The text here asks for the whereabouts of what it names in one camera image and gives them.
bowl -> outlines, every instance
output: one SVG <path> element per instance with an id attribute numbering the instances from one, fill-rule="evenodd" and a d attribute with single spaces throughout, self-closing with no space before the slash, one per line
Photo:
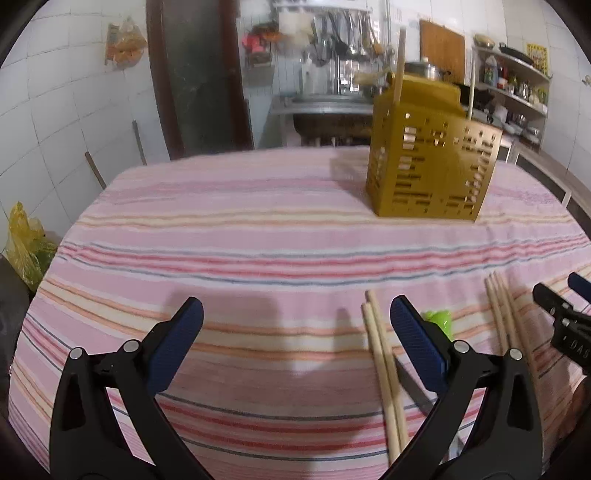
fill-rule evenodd
<path id="1" fill-rule="evenodd" d="M 495 48 L 496 45 L 495 41 L 492 38 L 490 38 L 488 35 L 483 35 L 481 33 L 477 33 L 476 35 L 474 35 L 474 43 L 477 47 L 488 48 L 489 50 Z"/>

yellow plastic bag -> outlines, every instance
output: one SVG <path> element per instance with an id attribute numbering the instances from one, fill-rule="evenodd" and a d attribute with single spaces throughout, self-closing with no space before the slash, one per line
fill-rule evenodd
<path id="1" fill-rule="evenodd" d="M 6 256 L 31 291 L 37 291 L 56 251 L 57 245 L 46 238 L 38 219 L 29 219 L 21 202 L 12 207 Z"/>

cutting board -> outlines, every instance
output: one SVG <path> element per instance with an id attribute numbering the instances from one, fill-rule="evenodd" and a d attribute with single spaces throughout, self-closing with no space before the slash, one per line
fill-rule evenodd
<path id="1" fill-rule="evenodd" d="M 427 20 L 420 21 L 420 28 L 421 57 L 428 57 L 429 63 L 437 65 L 442 70 L 451 70 L 452 82 L 464 83 L 466 69 L 464 36 Z"/>

metal pot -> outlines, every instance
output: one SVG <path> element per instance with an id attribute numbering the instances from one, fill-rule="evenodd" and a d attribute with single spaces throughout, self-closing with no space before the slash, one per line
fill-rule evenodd
<path id="1" fill-rule="evenodd" d="M 438 66 L 429 63 L 427 58 L 422 61 L 408 61 L 404 64 L 404 73 L 416 75 L 429 80 L 443 81 L 445 75 L 451 75 L 449 70 L 442 70 Z"/>

pink striped tablecloth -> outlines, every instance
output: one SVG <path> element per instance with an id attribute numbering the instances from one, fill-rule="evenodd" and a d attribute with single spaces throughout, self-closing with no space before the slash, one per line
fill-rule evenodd
<path id="1" fill-rule="evenodd" d="M 483 283 L 493 270 L 508 279 L 530 333 L 551 452 L 582 373 L 550 346 L 551 322 L 531 289 L 543 281 L 586 307 L 566 278 L 591 277 L 587 236 L 548 190 L 506 164 L 495 167 L 476 223 L 377 218 L 364 192 L 367 159 L 365 148 L 257 151 L 114 180 L 61 243 L 18 341 L 10 421 L 40 462 L 48 466 L 68 351 L 114 351 L 196 296 L 203 330 L 158 402 L 216 480 L 377 479 L 387 453 L 364 291 L 375 289 L 385 312 L 399 294 L 419 311 L 449 309 L 456 338 L 499 353 Z M 404 402 L 412 435 L 424 417 Z M 147 458 L 120 397 L 112 403 Z"/>

